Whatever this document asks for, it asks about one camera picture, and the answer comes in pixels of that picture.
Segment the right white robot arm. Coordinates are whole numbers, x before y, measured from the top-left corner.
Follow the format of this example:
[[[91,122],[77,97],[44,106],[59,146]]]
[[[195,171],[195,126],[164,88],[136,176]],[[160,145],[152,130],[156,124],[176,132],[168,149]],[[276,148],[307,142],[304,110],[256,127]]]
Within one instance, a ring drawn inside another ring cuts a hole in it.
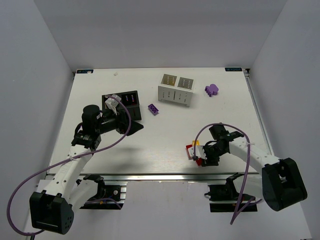
[[[292,158],[281,159],[256,147],[241,130],[226,130],[224,124],[209,128],[212,140],[197,145],[193,159],[201,167],[218,166],[225,154],[235,156],[253,168],[257,174],[235,173],[225,184],[213,187],[207,193],[213,202],[242,200],[244,196],[261,199],[278,212],[304,201],[308,193],[297,163]]]

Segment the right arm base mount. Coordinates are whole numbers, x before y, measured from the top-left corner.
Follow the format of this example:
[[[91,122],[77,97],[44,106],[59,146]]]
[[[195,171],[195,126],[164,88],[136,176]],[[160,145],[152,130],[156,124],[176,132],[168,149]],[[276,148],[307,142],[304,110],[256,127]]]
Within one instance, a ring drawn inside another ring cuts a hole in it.
[[[241,177],[244,174],[236,173],[229,176],[224,184],[208,185],[208,192],[204,194],[209,199],[211,213],[233,213],[236,209],[240,190],[234,185],[235,180],[240,180],[239,187],[242,186]]]

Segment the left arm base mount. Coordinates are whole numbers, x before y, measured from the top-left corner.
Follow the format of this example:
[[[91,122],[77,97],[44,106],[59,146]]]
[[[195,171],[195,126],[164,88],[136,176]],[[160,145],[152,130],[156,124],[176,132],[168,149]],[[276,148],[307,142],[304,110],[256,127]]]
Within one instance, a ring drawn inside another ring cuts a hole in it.
[[[80,208],[86,210],[120,210],[126,198],[126,186],[105,182],[104,178],[97,174],[88,174],[83,179],[77,179],[79,186],[82,180],[90,180],[97,183],[97,193],[88,199]]]

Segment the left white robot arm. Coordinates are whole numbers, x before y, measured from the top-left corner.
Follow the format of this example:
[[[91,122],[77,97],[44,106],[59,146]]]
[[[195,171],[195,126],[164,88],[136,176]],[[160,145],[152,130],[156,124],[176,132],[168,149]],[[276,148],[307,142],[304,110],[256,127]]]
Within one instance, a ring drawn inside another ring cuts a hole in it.
[[[130,136],[143,129],[128,112],[101,111],[97,105],[83,108],[81,123],[75,129],[67,157],[49,184],[29,199],[31,224],[35,229],[66,234],[78,209],[99,202],[106,194],[104,178],[88,174],[79,179],[84,166],[97,152],[101,135],[117,131]]]

